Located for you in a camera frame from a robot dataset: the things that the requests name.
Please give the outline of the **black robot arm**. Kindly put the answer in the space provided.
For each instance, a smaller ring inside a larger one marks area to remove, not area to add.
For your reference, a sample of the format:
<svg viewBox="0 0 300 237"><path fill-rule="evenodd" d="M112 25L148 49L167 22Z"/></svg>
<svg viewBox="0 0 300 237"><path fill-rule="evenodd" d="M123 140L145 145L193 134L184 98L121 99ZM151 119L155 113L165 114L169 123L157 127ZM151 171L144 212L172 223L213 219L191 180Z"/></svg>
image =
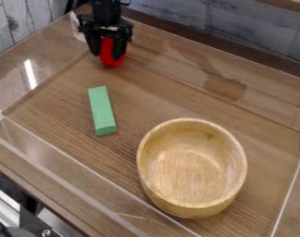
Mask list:
<svg viewBox="0 0 300 237"><path fill-rule="evenodd" d="M108 68L124 62L125 47L132 41L133 25L121 18L121 6L131 0L91 0L91 13L79 14L77 31L84 35L91 54Z"/></svg>

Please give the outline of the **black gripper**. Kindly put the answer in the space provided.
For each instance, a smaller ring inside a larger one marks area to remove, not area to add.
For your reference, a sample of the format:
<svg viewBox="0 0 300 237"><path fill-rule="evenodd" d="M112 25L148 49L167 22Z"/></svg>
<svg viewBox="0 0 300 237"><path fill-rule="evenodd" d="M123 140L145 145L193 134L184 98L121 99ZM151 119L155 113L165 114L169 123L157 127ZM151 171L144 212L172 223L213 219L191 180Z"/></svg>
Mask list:
<svg viewBox="0 0 300 237"><path fill-rule="evenodd" d="M77 31L84 34L87 45L95 56L100 54L101 37L112 37L112 58L119 60L125 52L127 43L132 41L133 24L123 18L103 23L93 20L91 14L76 15Z"/></svg>

